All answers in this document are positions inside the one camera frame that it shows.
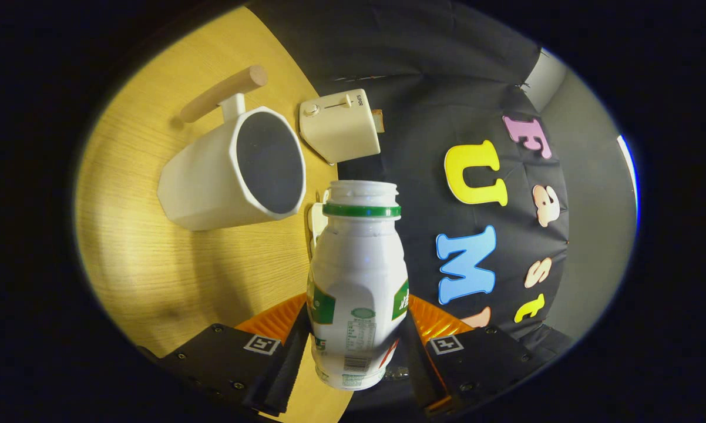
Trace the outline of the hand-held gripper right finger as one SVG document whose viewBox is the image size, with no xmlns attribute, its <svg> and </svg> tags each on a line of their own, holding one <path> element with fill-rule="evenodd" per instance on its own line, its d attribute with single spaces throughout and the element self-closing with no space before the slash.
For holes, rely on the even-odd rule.
<svg viewBox="0 0 706 423">
<path fill-rule="evenodd" d="M 493 325 L 473 328 L 409 296 L 399 325 L 415 402 L 427 419 L 450 419 L 493 401 L 536 371 L 536 354 Z"/>
</svg>

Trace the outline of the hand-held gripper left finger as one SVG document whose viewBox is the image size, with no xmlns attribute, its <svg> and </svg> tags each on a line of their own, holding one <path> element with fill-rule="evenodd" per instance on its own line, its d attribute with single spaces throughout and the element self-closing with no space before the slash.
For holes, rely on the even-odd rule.
<svg viewBox="0 0 706 423">
<path fill-rule="evenodd" d="M 211 324 L 160 358 L 139 351 L 214 399 L 278 417 L 288 410 L 310 331 L 307 295 L 299 294 L 235 327 Z"/>
</svg>

